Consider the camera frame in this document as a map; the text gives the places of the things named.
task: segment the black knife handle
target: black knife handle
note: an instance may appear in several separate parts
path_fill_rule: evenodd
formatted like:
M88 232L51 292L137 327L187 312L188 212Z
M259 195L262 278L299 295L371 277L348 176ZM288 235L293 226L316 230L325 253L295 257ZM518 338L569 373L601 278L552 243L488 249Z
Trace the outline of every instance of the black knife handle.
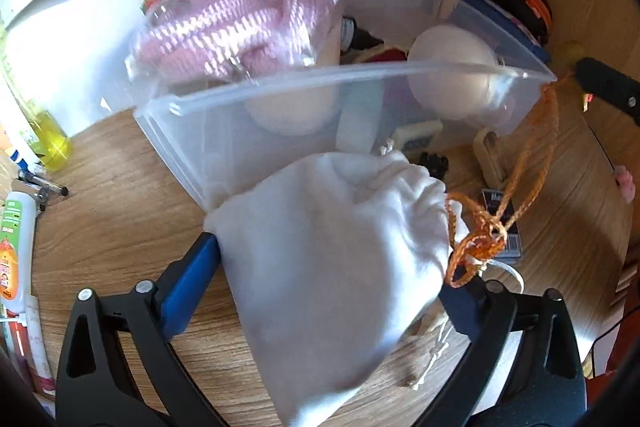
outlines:
M575 65L575 79L583 90L627 113L640 126L640 84L595 58Z

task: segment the pink object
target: pink object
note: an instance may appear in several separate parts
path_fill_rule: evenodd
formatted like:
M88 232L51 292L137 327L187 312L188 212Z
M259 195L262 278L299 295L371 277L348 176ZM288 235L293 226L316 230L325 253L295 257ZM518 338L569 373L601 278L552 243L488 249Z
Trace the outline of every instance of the pink object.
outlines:
M627 204L631 203L636 197L636 186L634 185L634 177L631 172L626 170L625 166L618 165L616 167L616 181L620 189L620 195L622 195Z
M171 82L261 76L313 64L338 0L164 0L133 56Z

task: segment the white fabric pouch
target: white fabric pouch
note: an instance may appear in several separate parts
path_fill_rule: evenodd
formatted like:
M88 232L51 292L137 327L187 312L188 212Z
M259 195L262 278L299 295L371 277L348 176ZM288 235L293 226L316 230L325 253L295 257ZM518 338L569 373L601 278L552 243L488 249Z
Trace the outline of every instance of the white fabric pouch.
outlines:
M242 329L287 427L348 400L437 297L445 185L400 152L312 155L210 213Z

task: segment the blue gripper pad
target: blue gripper pad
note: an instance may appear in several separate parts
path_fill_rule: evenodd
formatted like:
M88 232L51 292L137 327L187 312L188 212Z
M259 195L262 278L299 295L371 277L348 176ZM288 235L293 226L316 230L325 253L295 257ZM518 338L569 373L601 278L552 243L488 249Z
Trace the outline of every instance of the blue gripper pad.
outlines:
M167 266L158 278L156 305L167 342L187 328L220 260L216 236L203 232L185 256Z

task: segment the orange drawstring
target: orange drawstring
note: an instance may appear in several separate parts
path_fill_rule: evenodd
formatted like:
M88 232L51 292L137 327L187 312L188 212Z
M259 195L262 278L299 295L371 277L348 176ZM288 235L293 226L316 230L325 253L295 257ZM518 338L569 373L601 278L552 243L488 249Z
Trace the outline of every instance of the orange drawstring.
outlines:
M560 118L556 88L563 83L563 81L564 79L552 84L545 84L545 86L542 87L540 104L534 107L530 114L530 121L534 126L545 124L545 118L549 118L550 116L550 143L546 148L545 160L536 183L533 185L529 194L513 216L511 216L504 225L502 224L500 218L502 217L502 214L507 208L507 204L511 200L511 197L520 182L520 178L522 177L529 157L531 156L533 145L537 140L534 134L529 135L520 155L518 156L518 161L511 172L507 186L504 190L504 195L502 196L502 201L500 202L500 206L498 207L498 211L495 213L495 216L487 212L480 203L472 200L466 194L461 192L452 192L447 197L446 209L447 214L449 215L449 242L453 248L453 253L449 258L449 266L447 267L445 281L453 288L459 288L460 286L468 283L474 275L478 273L482 264L494 258L504 249L504 245L507 241L507 230L511 228L511 225L513 225L517 219L522 217L522 215L529 210L529 207L536 200L542 186L545 184L546 175L549 172L551 160L553 159L556 146L558 145ZM451 200L459 201L462 206L469 208L473 213L476 225L475 230L467 234L467 236L458 245L456 245L454 241L456 235L456 216L450 208L449 202ZM465 266L465 273L458 279L454 280L453 277L456 269L461 265Z

